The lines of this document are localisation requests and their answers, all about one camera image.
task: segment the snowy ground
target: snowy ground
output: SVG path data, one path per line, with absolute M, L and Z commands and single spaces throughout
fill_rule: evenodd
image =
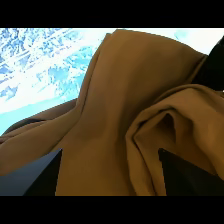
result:
M 128 28 L 209 54 L 224 29 Z M 78 96 L 91 57 L 115 29 L 1 28 L 0 135 L 13 123 Z

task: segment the brown fabric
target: brown fabric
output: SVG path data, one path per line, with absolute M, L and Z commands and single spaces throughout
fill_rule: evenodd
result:
M 56 195 L 166 195 L 163 147 L 224 179 L 224 99 L 189 84 L 205 59 L 161 36 L 107 35 L 76 106 L 2 143 L 0 175 L 63 148 Z

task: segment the brown jacket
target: brown jacket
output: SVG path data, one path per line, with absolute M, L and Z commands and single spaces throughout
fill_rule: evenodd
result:
M 56 195 L 166 195 L 162 147 L 224 180 L 224 99 L 190 84 L 205 59 L 162 36 L 106 35 L 77 100 L 0 137 L 0 175 L 63 148 Z

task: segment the brown cloth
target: brown cloth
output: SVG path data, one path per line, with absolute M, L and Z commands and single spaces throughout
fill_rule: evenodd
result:
M 162 36 L 106 35 L 77 101 L 1 137 L 0 175 L 63 148 L 56 195 L 166 195 L 165 148 L 224 180 L 224 99 L 190 84 L 205 59 Z

